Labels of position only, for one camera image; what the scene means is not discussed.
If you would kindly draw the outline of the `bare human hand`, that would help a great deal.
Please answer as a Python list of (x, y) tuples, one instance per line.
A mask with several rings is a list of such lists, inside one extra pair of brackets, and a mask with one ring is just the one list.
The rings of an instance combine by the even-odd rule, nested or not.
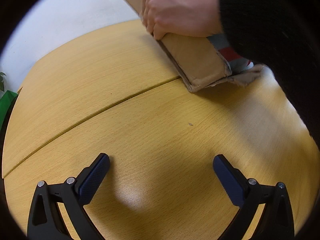
[(140, 16), (156, 40), (166, 34), (208, 37), (223, 32), (219, 0), (142, 0)]

